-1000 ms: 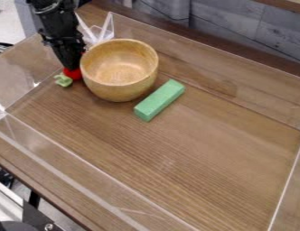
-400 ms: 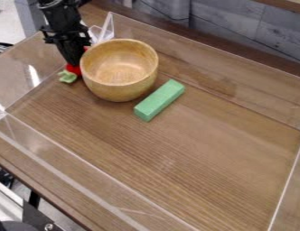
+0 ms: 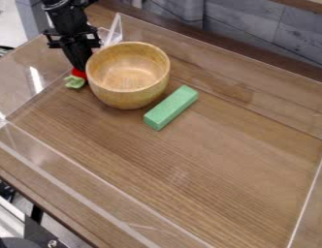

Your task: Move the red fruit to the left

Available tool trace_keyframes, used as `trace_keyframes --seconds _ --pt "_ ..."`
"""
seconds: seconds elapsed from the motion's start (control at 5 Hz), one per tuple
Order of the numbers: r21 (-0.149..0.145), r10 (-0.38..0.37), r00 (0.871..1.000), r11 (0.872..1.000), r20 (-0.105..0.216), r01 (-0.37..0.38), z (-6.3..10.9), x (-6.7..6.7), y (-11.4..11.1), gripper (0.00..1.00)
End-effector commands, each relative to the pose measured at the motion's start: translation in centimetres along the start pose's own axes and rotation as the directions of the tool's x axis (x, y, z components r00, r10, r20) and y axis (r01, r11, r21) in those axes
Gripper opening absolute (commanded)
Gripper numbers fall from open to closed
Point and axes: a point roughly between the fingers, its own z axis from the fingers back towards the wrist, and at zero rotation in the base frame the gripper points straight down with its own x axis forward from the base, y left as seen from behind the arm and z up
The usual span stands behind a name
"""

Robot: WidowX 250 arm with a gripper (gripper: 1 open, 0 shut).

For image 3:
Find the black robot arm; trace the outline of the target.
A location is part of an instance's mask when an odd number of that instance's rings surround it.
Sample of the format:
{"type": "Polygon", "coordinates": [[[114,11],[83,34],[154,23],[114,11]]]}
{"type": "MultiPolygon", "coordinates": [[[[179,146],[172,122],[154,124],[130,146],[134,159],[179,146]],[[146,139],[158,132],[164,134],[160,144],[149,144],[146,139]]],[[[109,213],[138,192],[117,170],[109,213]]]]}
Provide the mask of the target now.
{"type": "Polygon", "coordinates": [[[41,0],[54,25],[43,31],[49,48],[59,48],[78,70],[86,71],[93,49],[101,46],[98,28],[89,24],[85,9],[100,0],[41,0]]]}

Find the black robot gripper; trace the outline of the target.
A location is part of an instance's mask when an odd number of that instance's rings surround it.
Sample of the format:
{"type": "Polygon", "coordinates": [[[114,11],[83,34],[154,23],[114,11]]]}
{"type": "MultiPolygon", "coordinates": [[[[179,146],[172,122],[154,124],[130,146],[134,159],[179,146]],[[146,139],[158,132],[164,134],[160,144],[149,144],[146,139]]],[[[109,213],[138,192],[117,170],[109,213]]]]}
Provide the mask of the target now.
{"type": "Polygon", "coordinates": [[[49,40],[49,48],[62,48],[73,67],[78,71],[85,72],[87,60],[93,55],[93,49],[101,46],[98,28],[87,26],[74,35],[62,35],[55,28],[51,28],[43,31],[43,35],[49,40]]]}

